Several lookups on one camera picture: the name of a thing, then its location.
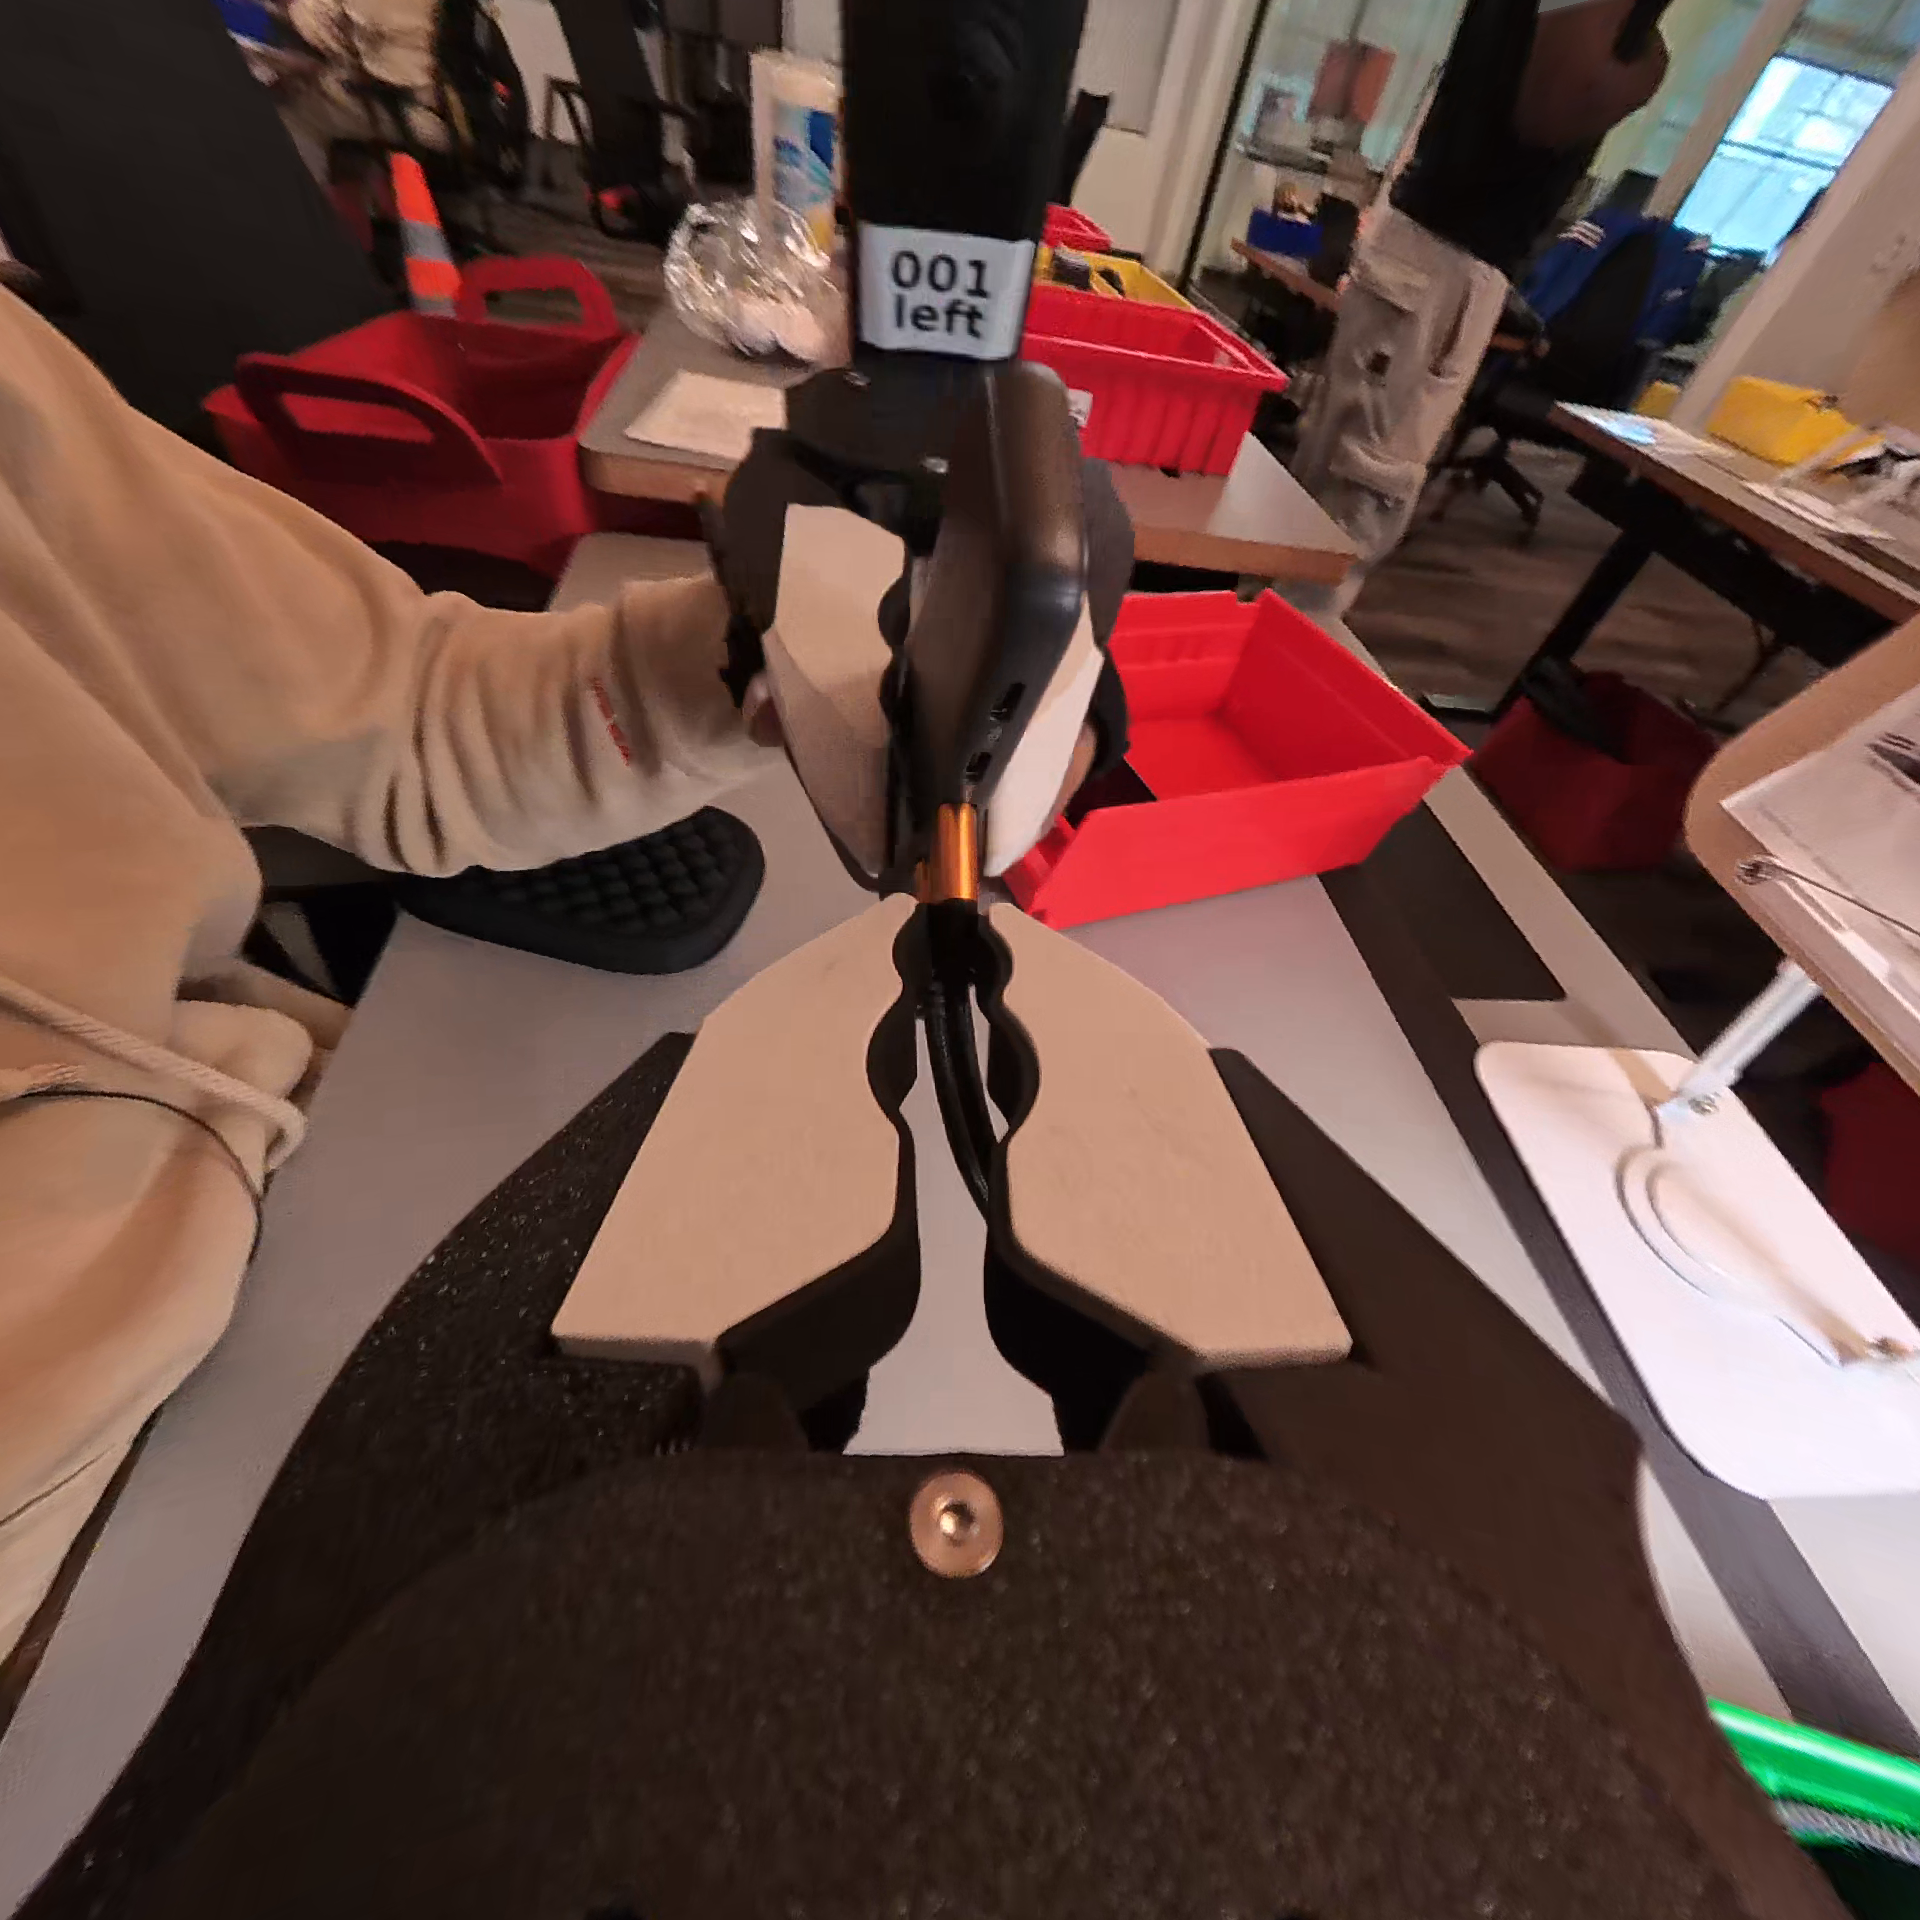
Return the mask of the wooden office desk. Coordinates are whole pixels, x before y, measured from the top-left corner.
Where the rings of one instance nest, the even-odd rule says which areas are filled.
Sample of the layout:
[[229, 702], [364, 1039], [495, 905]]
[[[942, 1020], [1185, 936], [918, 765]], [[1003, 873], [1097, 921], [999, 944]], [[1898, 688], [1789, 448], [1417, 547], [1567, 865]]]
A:
[[1762, 491], [1769, 472], [1666, 420], [1557, 401], [1550, 425], [1585, 460], [1571, 486], [1614, 539], [1503, 691], [1497, 712], [1564, 679], [1643, 567], [1662, 560], [1739, 612], [1759, 663], [1838, 667], [1918, 612], [1916, 574], [1820, 533]]

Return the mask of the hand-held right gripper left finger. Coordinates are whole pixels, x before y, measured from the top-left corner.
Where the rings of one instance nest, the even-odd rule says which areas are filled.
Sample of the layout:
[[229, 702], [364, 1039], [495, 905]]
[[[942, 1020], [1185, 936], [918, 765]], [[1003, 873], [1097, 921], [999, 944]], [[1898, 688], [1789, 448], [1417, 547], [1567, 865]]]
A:
[[900, 895], [796, 949], [692, 1036], [553, 1318], [575, 1358], [845, 1396], [922, 1295], [918, 1041]]

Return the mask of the yellow box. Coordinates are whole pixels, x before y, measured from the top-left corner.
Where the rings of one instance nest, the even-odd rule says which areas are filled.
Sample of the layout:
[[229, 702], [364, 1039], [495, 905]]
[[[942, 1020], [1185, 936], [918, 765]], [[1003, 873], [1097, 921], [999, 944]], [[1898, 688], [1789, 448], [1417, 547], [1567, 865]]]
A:
[[1708, 439], [1773, 467], [1820, 461], [1859, 427], [1834, 395], [1762, 375], [1737, 375], [1718, 392], [1703, 427]]

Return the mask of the black usb cable orange plug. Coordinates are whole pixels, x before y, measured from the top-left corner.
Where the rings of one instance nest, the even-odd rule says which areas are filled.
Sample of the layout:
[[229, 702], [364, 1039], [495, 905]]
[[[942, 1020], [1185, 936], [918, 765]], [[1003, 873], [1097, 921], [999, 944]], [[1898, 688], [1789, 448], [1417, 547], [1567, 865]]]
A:
[[945, 805], [918, 863], [926, 976], [918, 1024], [951, 1160], [982, 1221], [991, 1221], [999, 1141], [977, 1021], [999, 983], [991, 921], [980, 910], [980, 827], [971, 805]]

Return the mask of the dark red storage bin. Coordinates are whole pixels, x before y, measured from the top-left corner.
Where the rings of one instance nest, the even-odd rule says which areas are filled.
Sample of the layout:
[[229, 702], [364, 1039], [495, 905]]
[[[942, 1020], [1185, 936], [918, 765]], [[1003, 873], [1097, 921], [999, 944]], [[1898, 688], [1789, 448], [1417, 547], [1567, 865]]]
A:
[[1650, 873], [1678, 845], [1718, 741], [1612, 671], [1548, 667], [1470, 759], [1476, 783], [1565, 873]]

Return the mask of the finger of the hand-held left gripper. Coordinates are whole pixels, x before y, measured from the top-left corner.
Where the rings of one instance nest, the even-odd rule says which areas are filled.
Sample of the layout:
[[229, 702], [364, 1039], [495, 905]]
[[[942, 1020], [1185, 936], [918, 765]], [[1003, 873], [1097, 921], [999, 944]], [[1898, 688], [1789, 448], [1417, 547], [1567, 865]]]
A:
[[1027, 718], [1003, 732], [991, 779], [979, 793], [979, 849], [988, 877], [1012, 868], [1063, 809], [1101, 665], [1097, 643], [1069, 643]]
[[894, 853], [891, 734], [882, 683], [894, 652], [881, 600], [905, 541], [843, 507], [788, 505], [763, 677], [799, 788], [857, 884], [913, 893]]

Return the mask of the white lamp stand base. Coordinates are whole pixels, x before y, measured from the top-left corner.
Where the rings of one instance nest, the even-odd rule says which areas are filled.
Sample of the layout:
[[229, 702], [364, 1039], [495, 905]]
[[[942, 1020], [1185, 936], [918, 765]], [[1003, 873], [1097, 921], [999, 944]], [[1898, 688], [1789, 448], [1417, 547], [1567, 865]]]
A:
[[1476, 1076], [1673, 1441], [1745, 1495], [1918, 1488], [1916, 1321], [1737, 1093], [1797, 965], [1699, 1061], [1497, 1039]]

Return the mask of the crumpled foil bundle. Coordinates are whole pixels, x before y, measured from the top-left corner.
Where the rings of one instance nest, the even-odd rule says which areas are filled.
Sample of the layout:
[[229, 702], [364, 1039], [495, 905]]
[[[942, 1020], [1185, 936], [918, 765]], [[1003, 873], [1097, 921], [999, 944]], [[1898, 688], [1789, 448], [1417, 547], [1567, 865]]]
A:
[[833, 254], [780, 203], [689, 205], [662, 254], [662, 286], [689, 329], [735, 356], [798, 367], [845, 358], [845, 288]]

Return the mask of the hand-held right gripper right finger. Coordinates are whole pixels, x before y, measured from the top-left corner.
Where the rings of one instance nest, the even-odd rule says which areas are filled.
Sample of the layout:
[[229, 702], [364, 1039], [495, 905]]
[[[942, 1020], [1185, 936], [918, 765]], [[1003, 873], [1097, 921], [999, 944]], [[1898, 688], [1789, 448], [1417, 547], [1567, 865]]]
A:
[[1010, 905], [982, 924], [991, 1149], [985, 1304], [1058, 1419], [1140, 1375], [1353, 1355], [1214, 1049], [1116, 963]]

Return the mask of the white paper sheet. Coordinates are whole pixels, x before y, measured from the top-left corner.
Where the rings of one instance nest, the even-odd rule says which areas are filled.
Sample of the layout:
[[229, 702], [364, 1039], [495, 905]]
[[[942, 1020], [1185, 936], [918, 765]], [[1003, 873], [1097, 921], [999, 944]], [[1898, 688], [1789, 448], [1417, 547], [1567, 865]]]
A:
[[627, 441], [735, 467], [758, 432], [783, 427], [783, 388], [731, 375], [676, 371], [627, 423]]

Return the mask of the person's left forearm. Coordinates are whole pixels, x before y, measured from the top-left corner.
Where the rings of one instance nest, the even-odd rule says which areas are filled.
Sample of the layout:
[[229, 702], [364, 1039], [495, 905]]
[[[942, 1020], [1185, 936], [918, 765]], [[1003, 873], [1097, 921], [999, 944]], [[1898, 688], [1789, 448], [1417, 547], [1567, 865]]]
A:
[[388, 873], [526, 870], [671, 825], [763, 772], [690, 574], [506, 612], [396, 567], [300, 581], [230, 628], [194, 759], [236, 819]]

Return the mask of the white wipes canister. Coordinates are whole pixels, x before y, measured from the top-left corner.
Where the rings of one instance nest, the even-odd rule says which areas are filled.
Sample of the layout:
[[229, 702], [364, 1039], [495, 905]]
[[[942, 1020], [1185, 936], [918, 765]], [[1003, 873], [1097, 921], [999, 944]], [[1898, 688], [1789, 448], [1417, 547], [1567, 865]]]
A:
[[837, 65], [751, 49], [755, 193], [778, 229], [829, 254], [837, 230], [843, 89]]

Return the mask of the bright window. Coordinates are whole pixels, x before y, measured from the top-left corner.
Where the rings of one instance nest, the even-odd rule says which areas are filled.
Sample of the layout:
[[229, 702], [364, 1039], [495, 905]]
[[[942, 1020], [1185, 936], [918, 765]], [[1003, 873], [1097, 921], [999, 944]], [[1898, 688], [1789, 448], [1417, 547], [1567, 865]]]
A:
[[1715, 254], [1775, 259], [1893, 96], [1883, 80], [1767, 61], [1673, 221]]

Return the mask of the yellow plastic bin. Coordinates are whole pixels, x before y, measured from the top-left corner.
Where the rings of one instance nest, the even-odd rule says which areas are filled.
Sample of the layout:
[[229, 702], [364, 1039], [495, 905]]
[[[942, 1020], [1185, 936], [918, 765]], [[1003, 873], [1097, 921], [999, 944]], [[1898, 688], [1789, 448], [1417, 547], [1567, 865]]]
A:
[[1143, 260], [1081, 247], [1042, 247], [1038, 284], [1099, 299], [1190, 311], [1190, 301]]

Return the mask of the green plastic bin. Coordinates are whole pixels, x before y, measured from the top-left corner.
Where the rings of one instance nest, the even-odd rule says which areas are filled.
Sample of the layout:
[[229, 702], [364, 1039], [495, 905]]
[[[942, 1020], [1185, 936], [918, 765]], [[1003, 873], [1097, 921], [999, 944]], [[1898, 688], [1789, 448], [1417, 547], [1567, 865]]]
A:
[[1853, 1917], [1918, 1915], [1918, 1761], [1709, 1697], [1722, 1737]]

